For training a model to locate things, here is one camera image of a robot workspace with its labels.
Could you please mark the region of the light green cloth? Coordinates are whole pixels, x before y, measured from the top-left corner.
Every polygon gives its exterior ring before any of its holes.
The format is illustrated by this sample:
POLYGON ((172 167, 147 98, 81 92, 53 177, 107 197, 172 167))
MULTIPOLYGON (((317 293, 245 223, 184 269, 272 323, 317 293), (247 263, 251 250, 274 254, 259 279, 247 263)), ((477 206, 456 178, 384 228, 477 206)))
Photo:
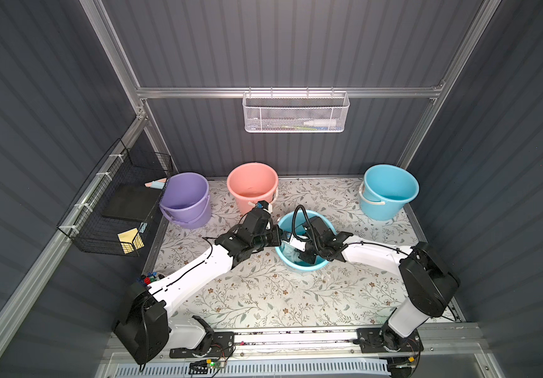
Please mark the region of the light green cloth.
POLYGON ((301 253, 286 253, 284 250, 284 243, 280 247, 280 252, 289 263, 293 263, 296 266, 309 267, 316 264, 315 259, 312 261, 302 260, 301 253))

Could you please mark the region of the blue bucket with label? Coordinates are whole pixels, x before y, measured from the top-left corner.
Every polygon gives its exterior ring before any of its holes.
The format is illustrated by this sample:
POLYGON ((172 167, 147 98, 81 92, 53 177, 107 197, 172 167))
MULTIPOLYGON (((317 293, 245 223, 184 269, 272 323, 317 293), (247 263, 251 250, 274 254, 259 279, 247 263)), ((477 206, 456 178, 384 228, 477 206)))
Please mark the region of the blue bucket with label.
MULTIPOLYGON (((337 233, 336 228, 334 228, 334 225, 322 214, 319 214, 313 210, 308 209, 307 215, 312 220, 313 217, 319 217, 324 224, 333 232, 337 233)), ((279 219, 278 226, 279 228, 284 232, 292 232, 292 220, 293 220, 293 213, 286 214, 283 217, 279 219)), ((303 236, 305 234, 303 224, 305 222, 304 215, 302 212, 299 212, 297 215, 297 221, 296 221, 296 227, 297 227, 297 234, 299 236, 303 236)), ((276 252, 279 255, 279 258, 281 258, 282 261, 284 261, 287 266, 289 266, 292 269, 295 269, 297 271, 301 272, 313 272, 316 270, 320 270, 324 267, 326 267, 329 264, 329 261, 317 257, 314 264, 308 264, 305 261, 302 261, 299 258, 299 254, 297 251, 291 247, 289 244, 282 244, 280 247, 276 247, 276 252)))

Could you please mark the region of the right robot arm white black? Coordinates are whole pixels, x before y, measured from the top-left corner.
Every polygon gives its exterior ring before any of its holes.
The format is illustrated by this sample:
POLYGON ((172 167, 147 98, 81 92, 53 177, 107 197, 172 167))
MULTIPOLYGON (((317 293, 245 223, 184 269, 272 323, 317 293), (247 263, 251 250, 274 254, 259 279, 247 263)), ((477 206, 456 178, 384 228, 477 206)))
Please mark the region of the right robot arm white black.
POLYGON ((460 279, 430 244, 393 246, 377 243, 351 232, 335 233, 320 217, 291 224, 288 243, 299 259, 317 258, 363 264, 401 277, 408 296, 391 313, 380 330, 359 338, 361 346, 399 352, 410 344, 419 326, 443 315, 460 287, 460 279))

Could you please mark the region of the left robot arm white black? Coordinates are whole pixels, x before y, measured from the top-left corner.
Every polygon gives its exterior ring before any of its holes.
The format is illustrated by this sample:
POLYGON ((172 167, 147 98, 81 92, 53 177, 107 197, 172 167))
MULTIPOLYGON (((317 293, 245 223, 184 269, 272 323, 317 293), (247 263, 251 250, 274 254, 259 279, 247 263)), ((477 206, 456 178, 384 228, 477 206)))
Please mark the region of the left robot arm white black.
POLYGON ((199 316, 173 319, 175 309, 251 255, 280 246, 281 234, 269 210, 252 208, 239 224, 213 239, 201 256, 172 275, 129 286, 112 326, 114 335, 140 366, 165 347, 207 354, 214 340, 212 327, 199 316))

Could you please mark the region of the pink plastic bucket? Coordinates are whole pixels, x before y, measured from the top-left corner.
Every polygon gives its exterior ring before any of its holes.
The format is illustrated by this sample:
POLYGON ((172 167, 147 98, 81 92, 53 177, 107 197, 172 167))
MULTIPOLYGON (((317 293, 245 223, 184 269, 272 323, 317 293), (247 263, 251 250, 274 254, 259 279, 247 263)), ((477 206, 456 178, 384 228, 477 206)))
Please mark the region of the pink plastic bucket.
POLYGON ((250 162, 231 171, 227 189, 234 197, 240 214, 244 215, 259 201, 274 206, 279 196, 279 176, 269 165, 250 162))

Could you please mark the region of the purple plastic bucket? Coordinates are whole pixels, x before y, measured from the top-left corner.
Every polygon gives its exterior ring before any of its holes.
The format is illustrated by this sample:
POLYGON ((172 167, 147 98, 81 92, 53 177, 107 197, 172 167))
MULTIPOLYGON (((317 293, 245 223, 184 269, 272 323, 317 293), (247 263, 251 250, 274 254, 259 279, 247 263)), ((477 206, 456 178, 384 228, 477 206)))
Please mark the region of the purple plastic bucket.
POLYGON ((198 173, 179 173, 169 177, 159 208, 168 221, 181 228, 205 226, 212 217, 209 182, 198 173))

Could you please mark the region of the floral patterned table mat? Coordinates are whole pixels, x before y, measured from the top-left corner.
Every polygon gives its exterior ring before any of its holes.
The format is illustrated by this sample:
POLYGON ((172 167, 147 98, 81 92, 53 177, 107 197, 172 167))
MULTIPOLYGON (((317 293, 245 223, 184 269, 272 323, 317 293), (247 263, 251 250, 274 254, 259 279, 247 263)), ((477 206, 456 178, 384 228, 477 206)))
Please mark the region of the floral patterned table mat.
MULTIPOLYGON (((298 205, 325 216, 338 231, 392 245, 415 245, 422 233, 405 207, 394 218, 376 221, 359 207, 360 181, 331 177, 283 179, 274 217, 298 205)), ((240 219, 234 197, 222 180, 209 184, 212 218, 187 230, 163 223, 157 234, 152 269, 170 274, 207 248, 207 238, 226 232, 240 219)), ((405 299, 401 279, 381 269, 334 261, 314 272, 289 267, 268 248, 208 283, 177 310, 197 315, 215 329, 288 328, 382 324, 405 299)))

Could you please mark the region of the pastel card in basket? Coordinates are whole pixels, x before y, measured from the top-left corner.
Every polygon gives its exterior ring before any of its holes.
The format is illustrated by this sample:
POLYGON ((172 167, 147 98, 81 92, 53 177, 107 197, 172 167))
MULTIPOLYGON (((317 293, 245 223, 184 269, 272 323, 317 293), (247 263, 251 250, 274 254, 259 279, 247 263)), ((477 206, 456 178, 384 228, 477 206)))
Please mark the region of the pastel card in basket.
POLYGON ((163 179, 148 182, 145 184, 145 186, 151 189, 162 190, 166 184, 166 181, 167 179, 163 178, 163 179))

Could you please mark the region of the pink cup with pens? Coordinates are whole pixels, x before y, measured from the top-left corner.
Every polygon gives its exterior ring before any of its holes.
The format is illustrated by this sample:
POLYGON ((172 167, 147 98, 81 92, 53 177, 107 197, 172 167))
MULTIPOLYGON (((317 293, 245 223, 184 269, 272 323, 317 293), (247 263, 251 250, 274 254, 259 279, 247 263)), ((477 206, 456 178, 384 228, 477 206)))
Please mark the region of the pink cup with pens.
POLYGON ((152 283, 158 282, 164 279, 165 275, 159 272, 149 272, 145 275, 141 275, 139 278, 139 283, 143 286, 150 286, 152 283))

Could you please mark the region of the white spray bottle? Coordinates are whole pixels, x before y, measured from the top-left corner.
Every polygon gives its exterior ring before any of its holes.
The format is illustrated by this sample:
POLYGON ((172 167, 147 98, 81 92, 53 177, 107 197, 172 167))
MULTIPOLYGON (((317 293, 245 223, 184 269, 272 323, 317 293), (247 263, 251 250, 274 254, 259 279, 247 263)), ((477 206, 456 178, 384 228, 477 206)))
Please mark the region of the white spray bottle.
POLYGON ((315 119, 304 122, 304 127, 310 129, 334 129, 337 127, 336 119, 315 119))

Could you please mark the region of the yellow sticky note pad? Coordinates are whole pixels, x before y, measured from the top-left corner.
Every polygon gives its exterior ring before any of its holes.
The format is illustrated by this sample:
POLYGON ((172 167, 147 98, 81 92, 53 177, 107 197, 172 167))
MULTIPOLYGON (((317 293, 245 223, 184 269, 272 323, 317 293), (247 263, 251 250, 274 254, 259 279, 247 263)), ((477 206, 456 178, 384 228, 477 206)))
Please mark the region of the yellow sticky note pad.
POLYGON ((117 237, 125 255, 129 255, 130 253, 136 252, 137 250, 142 249, 142 247, 145 247, 141 233, 139 230, 137 230, 137 228, 122 232, 118 234, 117 237))

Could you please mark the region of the black box in basket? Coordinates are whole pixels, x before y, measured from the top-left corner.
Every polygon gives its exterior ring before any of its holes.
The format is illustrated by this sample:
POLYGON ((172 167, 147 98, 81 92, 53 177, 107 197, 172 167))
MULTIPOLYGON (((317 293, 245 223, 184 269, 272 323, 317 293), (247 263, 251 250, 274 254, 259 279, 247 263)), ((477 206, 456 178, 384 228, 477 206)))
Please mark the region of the black box in basket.
POLYGON ((102 217, 121 221, 145 221, 158 203, 161 190, 124 184, 112 194, 102 217))

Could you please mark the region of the white ventilation grille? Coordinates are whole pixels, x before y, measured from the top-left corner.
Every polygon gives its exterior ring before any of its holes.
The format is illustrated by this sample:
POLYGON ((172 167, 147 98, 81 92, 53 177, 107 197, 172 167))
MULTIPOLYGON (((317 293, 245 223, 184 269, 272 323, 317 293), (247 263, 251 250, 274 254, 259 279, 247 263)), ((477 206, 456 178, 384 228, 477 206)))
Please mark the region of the white ventilation grille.
POLYGON ((295 360, 231 360, 222 369, 191 369, 188 362, 155 363, 140 369, 120 364, 113 377, 389 377, 385 360, 325 358, 295 360))

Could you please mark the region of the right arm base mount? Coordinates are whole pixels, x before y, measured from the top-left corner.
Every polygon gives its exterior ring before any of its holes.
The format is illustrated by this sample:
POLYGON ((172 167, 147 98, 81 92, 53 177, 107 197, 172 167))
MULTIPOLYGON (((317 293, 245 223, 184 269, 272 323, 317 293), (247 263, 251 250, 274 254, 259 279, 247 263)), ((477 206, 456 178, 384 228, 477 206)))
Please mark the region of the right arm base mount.
POLYGON ((424 351, 422 340, 417 330, 409 337, 401 337, 386 327, 367 327, 356 329, 353 343, 363 353, 406 353, 418 354, 424 351))

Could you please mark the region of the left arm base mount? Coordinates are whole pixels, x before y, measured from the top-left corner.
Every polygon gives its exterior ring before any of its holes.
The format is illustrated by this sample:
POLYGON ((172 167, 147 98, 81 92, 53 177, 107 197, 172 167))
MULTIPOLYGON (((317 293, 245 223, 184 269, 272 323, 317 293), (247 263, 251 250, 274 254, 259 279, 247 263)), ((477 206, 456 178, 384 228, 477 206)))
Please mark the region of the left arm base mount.
POLYGON ((169 358, 222 357, 235 346, 234 332, 215 331, 196 315, 170 318, 168 327, 169 358))

